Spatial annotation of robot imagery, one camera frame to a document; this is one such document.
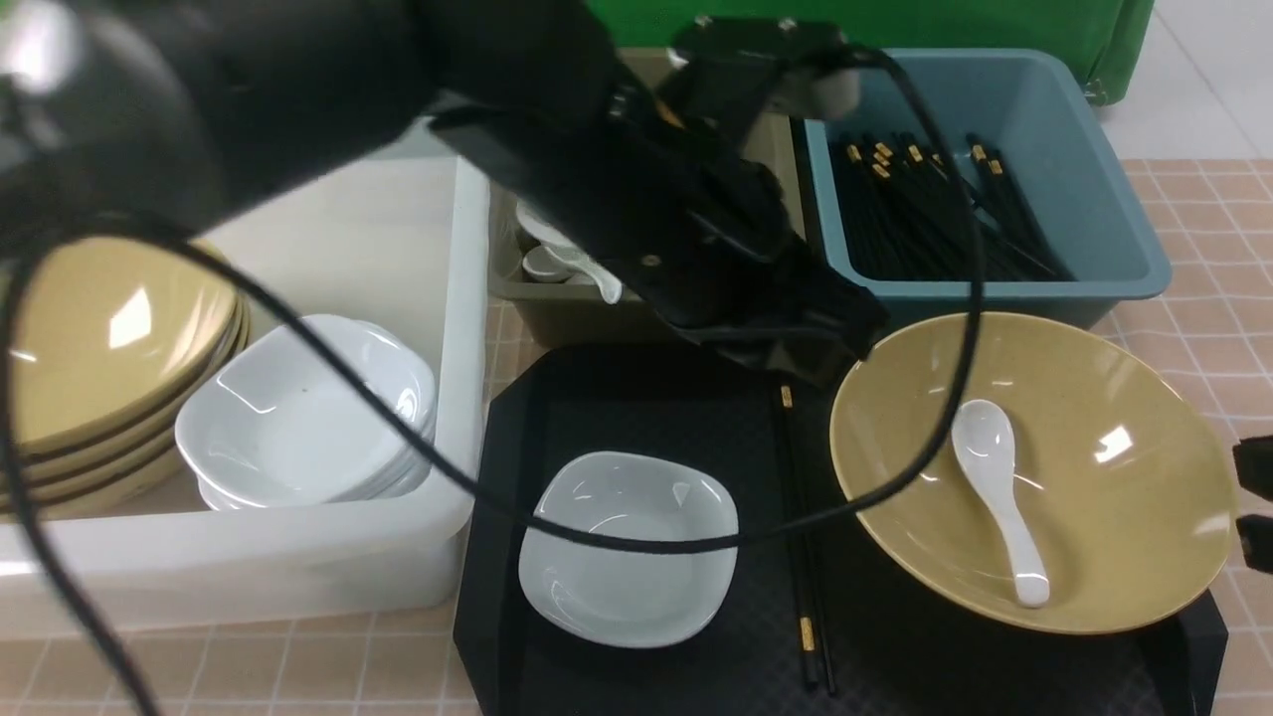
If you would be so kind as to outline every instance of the spoon handle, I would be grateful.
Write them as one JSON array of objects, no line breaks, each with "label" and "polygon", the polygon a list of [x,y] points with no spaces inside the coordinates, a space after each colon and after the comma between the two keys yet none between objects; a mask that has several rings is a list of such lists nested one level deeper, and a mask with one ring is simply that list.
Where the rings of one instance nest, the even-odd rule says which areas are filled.
[{"label": "spoon handle", "polygon": [[1030,529],[1016,502],[998,505],[992,511],[999,525],[1003,544],[1008,548],[1008,566],[1012,568],[1012,582],[1017,589],[1017,601],[1022,606],[1039,608],[1051,596],[1048,572],[1043,567],[1039,547],[1035,545]]}]

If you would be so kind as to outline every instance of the black tray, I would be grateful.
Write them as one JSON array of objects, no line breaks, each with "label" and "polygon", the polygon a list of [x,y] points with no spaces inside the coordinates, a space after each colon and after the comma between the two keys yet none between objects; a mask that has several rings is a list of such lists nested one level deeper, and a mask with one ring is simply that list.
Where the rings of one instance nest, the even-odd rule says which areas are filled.
[{"label": "black tray", "polygon": [[[574,457],[639,452],[715,476],[743,526],[773,525],[774,385],[681,344],[559,349],[491,404],[480,479],[530,510]],[[830,395],[796,386],[793,450],[819,505],[843,502],[825,437]],[[833,698],[801,679],[784,544],[740,550],[703,633],[638,651],[579,640],[531,609],[517,581],[523,534],[474,512],[454,638],[486,716],[1206,715],[1227,638],[1209,595],[1134,634],[999,624],[919,585],[848,519],[817,534]]]}]

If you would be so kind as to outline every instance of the screw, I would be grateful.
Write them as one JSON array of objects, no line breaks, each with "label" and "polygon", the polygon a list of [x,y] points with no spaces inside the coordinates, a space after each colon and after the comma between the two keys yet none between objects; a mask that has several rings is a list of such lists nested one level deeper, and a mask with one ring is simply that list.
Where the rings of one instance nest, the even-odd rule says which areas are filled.
[{"label": "screw", "polygon": [[628,96],[626,94],[617,94],[616,93],[610,99],[610,116],[611,117],[621,117],[625,113],[628,113]]}]

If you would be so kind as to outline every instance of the table surface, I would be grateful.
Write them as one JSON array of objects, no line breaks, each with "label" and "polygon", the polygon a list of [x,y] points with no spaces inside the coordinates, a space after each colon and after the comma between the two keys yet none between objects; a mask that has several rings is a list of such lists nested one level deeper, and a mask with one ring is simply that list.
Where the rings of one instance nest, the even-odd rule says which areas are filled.
[{"label": "table surface", "polygon": [[[1099,333],[1139,355],[1226,443],[1273,434],[1273,161],[1124,162],[1175,266],[1158,299],[1120,306]],[[542,349],[493,303],[488,396]],[[1273,505],[1242,493],[1242,510]],[[1273,577],[1236,553],[1213,585],[1232,637],[1217,716],[1273,713]],[[434,609],[127,634],[164,701],[185,716],[477,716]],[[0,716],[130,713],[76,640],[0,643]]]}]

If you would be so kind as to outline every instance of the chopsticks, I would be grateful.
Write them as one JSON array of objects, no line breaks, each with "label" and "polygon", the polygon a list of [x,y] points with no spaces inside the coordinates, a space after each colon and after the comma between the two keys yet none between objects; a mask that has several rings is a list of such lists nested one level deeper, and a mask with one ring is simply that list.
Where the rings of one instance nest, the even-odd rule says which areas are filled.
[{"label": "chopsticks", "polygon": [[[808,497],[805,492],[801,470],[796,457],[794,427],[791,420],[791,386],[777,381],[774,391],[774,418],[778,423],[775,445],[778,448],[778,476],[782,483],[783,511],[788,520],[808,513]],[[821,683],[826,693],[835,696],[835,664],[830,642],[826,638],[826,606],[822,601],[822,584],[819,578],[821,554],[816,543],[808,535],[796,535],[787,540],[787,552],[792,566],[792,589],[796,596],[797,629],[799,636],[801,675],[805,688],[813,691],[819,685],[819,661],[821,661]]]},{"label": "chopsticks", "polygon": [[969,190],[985,238],[989,280],[1074,280],[1048,245],[1003,154],[976,135],[967,135],[967,141],[969,176],[976,183],[959,167],[946,167],[910,132],[894,132],[882,141],[869,134],[833,141],[831,167],[849,264],[875,280],[966,280],[971,236],[962,217],[967,209],[948,190],[957,176]]}]

